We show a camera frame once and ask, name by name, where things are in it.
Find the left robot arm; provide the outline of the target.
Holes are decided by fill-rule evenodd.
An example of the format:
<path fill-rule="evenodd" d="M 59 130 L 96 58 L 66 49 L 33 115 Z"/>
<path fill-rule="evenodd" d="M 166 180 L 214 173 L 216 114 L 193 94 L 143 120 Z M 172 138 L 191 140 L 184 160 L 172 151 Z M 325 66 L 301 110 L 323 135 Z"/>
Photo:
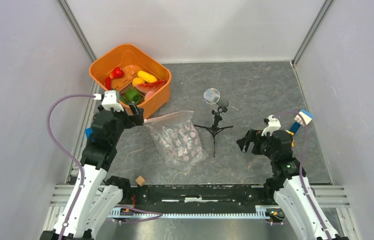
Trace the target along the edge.
<path fill-rule="evenodd" d="M 117 154 L 116 146 L 122 133 L 144 124 L 144 110 L 134 102 L 129 103 L 129 107 L 132 114 L 112 107 L 99 107 L 82 151 L 78 177 L 69 200 L 53 229 L 43 231 L 40 239 L 93 240 L 114 206 L 131 200 L 130 181 L 117 176 L 106 181 L 102 196 L 95 200 Z"/>

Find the clear pink-dotted zip bag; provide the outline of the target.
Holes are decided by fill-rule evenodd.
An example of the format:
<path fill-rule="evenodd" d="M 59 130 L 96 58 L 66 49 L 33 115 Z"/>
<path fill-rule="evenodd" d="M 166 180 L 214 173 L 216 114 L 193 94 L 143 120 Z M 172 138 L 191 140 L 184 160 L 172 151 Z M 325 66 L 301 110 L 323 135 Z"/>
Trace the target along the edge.
<path fill-rule="evenodd" d="M 209 156 L 192 122 L 193 114 L 182 110 L 144 122 L 167 165 L 180 171 L 190 170 Z"/>

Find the red toy strawberry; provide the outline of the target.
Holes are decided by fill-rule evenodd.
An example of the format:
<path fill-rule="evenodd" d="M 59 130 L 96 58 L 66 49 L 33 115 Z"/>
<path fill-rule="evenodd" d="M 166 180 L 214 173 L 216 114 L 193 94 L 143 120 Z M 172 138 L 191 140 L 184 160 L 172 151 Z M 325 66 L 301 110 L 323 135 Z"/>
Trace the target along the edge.
<path fill-rule="evenodd" d="M 113 80 L 113 79 L 120 79 L 122 77 L 124 77 L 124 71 L 122 70 L 122 68 L 120 67 L 116 67 L 114 68 L 109 77 Z"/>

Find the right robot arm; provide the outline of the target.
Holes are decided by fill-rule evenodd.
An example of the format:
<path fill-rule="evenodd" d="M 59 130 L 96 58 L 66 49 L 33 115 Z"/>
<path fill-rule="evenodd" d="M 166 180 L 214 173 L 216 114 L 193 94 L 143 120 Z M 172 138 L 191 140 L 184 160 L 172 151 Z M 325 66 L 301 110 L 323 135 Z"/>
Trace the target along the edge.
<path fill-rule="evenodd" d="M 341 240 L 319 206 L 301 163 L 293 156 L 293 136 L 284 130 L 264 134 L 250 129 L 236 143 L 242 152 L 253 145 L 252 154 L 271 161 L 273 176 L 264 183 L 266 202 L 277 204 L 299 240 Z"/>

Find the yellow toy corn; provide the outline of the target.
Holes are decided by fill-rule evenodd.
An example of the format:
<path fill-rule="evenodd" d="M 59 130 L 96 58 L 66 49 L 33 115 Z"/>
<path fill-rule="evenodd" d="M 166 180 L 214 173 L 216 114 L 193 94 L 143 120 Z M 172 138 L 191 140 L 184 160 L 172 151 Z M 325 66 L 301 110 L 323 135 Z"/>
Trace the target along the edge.
<path fill-rule="evenodd" d="M 146 83 L 154 83 L 154 82 L 157 81 L 157 78 L 154 75 L 152 75 L 152 74 L 150 74 L 148 72 L 145 72 L 143 70 L 140 70 L 137 73 L 137 76 L 139 78 L 142 78 Z"/>

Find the yellow toy lemon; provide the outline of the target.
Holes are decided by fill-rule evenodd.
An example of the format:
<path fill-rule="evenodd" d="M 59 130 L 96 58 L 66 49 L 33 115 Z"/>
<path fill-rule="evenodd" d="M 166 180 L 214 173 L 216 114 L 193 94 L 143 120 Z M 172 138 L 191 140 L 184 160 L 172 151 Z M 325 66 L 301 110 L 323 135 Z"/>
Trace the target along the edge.
<path fill-rule="evenodd" d="M 133 87 L 136 87 L 136 85 L 138 84 L 144 84 L 145 83 L 145 80 L 141 77 L 136 77 L 132 80 L 132 86 Z"/>

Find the orange plastic basket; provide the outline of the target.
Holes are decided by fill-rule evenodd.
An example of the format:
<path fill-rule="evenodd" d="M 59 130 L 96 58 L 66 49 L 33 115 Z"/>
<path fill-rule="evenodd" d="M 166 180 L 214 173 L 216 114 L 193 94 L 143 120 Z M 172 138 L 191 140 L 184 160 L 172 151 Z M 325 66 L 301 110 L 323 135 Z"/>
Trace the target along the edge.
<path fill-rule="evenodd" d="M 112 79 L 111 90 L 117 90 L 123 96 L 127 89 L 134 88 L 132 80 L 137 77 L 139 71 L 148 72 L 158 80 L 165 80 L 165 85 L 146 101 L 144 100 L 145 93 L 140 92 L 143 101 L 139 104 L 139 107 L 144 109 L 145 118 L 150 117 L 169 102 L 172 78 L 170 70 L 141 49 L 132 44 L 121 44 L 94 61 L 90 66 L 89 73 L 98 85 L 106 91 L 105 79 L 116 67 L 122 68 L 124 77 Z"/>

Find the pink toy peach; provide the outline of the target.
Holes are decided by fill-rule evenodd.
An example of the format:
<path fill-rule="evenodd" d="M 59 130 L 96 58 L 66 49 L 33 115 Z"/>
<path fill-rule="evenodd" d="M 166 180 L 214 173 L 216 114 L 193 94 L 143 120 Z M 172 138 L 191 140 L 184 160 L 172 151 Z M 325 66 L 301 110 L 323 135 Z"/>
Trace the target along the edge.
<path fill-rule="evenodd" d="M 148 99 L 150 99 L 153 95 L 155 94 L 155 91 L 149 91 L 145 94 L 144 96 L 144 100 L 147 101 Z"/>

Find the red toy chili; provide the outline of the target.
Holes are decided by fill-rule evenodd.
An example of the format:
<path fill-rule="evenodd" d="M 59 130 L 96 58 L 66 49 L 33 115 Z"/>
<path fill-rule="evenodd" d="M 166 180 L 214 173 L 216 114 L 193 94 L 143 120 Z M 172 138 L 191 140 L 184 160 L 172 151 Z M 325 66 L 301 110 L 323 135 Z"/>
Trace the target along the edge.
<path fill-rule="evenodd" d="M 112 79 L 108 76 L 105 79 L 105 88 L 107 91 L 111 90 L 111 81 Z"/>

